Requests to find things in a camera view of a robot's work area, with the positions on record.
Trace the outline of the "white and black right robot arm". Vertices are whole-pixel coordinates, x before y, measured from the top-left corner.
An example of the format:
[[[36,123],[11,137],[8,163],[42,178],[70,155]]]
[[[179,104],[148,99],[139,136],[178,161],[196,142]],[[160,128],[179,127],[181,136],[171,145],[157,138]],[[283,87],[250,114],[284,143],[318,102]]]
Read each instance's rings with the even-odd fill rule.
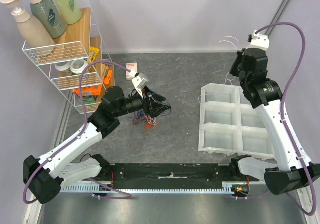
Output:
[[[281,113],[283,94],[279,85],[267,77],[268,57],[265,50],[243,48],[230,73],[240,80],[245,98],[257,112],[272,143],[276,164],[257,160],[251,155],[242,155],[231,160],[229,175],[235,181],[251,176],[266,183],[272,194],[278,196],[310,185],[304,161],[312,182],[320,177],[320,165],[313,163],[299,144],[294,148],[285,128],[288,115]]]

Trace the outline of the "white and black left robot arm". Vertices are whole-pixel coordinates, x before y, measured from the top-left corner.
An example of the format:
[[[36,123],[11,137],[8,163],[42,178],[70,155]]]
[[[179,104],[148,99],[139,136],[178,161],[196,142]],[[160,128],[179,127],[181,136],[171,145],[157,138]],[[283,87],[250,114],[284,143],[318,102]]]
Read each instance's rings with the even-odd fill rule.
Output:
[[[90,117],[85,117],[81,129],[46,154],[38,158],[30,155],[24,160],[24,203],[33,203],[27,199],[28,191],[34,195],[35,201],[46,204],[53,200],[62,188],[73,183],[92,178],[106,180],[110,169],[109,163],[102,156],[96,155],[84,164],[71,165],[71,161],[110,135],[120,125],[119,117],[143,111],[154,119],[171,109],[172,106],[164,96],[147,86],[141,93],[134,90],[128,97],[125,97],[119,86],[108,88],[97,110]]]

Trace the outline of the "white and red small box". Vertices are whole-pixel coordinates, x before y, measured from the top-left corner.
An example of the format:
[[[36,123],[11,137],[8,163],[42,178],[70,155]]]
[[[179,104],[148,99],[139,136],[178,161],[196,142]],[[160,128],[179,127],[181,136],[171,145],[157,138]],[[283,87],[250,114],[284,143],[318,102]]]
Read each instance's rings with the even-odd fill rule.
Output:
[[[136,77],[138,73],[138,63],[137,62],[127,63],[125,67],[126,69],[129,70],[125,73],[126,80],[131,81],[133,78]]]

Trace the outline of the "white compartment organizer tray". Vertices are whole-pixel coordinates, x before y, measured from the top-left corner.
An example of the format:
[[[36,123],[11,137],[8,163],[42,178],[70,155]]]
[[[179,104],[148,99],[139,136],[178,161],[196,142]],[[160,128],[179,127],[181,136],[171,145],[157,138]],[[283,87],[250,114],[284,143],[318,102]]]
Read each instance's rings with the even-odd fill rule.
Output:
[[[207,84],[199,102],[200,152],[250,155],[263,161],[276,158],[265,125],[240,86]]]

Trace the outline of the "orange box on shelf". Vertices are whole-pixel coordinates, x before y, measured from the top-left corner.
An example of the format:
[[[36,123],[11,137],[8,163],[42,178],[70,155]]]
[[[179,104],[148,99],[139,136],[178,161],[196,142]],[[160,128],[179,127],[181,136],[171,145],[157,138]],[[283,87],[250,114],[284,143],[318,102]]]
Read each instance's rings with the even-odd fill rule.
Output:
[[[103,67],[103,74],[102,74],[103,84],[109,85],[111,82],[111,77],[112,77],[113,71],[112,71],[111,67],[109,67],[105,64],[103,64],[102,67]]]

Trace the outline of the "orange flat package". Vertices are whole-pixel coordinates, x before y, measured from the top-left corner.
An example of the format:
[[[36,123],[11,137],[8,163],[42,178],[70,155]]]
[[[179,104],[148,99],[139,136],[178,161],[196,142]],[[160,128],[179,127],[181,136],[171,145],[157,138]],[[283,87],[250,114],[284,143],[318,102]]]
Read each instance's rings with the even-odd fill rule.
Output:
[[[99,96],[102,92],[103,85],[94,85],[94,86],[88,86],[88,87],[82,87],[81,88],[81,95],[83,97],[86,96]]]

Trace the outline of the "green box on shelf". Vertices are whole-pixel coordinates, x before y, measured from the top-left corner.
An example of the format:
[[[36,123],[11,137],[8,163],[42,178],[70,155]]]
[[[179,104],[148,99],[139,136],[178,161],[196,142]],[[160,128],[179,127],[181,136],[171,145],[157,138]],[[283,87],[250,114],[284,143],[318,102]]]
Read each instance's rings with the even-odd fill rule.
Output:
[[[97,96],[83,96],[83,103],[85,105],[94,104],[97,101]]]

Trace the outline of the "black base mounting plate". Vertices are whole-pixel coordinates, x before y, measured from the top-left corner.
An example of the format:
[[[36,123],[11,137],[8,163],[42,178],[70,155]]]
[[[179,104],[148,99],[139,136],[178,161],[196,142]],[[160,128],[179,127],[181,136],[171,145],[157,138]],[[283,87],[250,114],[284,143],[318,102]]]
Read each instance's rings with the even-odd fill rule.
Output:
[[[246,176],[235,171],[230,165],[219,164],[140,164],[116,163],[104,166],[97,176],[84,177],[83,181],[110,181],[113,185],[128,184],[142,180],[143,183],[154,180],[200,180],[204,182],[256,182],[254,177]]]

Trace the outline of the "yellow snack packet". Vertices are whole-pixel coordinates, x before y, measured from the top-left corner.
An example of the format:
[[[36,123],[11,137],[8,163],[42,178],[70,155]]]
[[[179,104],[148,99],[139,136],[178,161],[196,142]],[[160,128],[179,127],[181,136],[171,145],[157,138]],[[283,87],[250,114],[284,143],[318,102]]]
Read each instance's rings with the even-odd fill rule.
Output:
[[[91,64],[91,63],[95,62],[99,53],[100,53],[100,49],[99,48],[90,46],[90,48],[89,48],[89,58],[87,60],[87,63]]]

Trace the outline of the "beige pump bottle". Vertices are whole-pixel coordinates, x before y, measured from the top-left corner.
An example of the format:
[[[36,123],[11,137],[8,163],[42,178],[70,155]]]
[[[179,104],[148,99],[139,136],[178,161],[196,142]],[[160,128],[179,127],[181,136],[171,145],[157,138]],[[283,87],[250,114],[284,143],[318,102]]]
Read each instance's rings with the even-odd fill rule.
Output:
[[[12,8],[11,14],[16,21],[17,28],[29,46],[35,49],[40,57],[49,56],[55,49],[55,41],[38,18],[20,7],[20,1],[0,0],[0,3]]]

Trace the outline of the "light green bottle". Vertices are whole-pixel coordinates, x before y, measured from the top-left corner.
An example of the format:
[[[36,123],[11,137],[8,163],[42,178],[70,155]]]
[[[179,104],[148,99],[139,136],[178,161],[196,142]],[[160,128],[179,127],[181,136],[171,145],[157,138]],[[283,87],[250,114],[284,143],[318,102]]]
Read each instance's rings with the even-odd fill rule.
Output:
[[[73,25],[82,18],[82,11],[76,0],[54,0],[54,2],[68,25]]]

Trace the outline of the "dark green pump bottle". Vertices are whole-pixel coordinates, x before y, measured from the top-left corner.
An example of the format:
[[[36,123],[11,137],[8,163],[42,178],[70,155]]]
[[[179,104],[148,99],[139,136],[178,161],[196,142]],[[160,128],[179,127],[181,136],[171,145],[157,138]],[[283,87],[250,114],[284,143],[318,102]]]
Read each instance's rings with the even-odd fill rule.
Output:
[[[53,39],[62,36],[67,24],[51,0],[29,0],[33,16],[38,18]]]

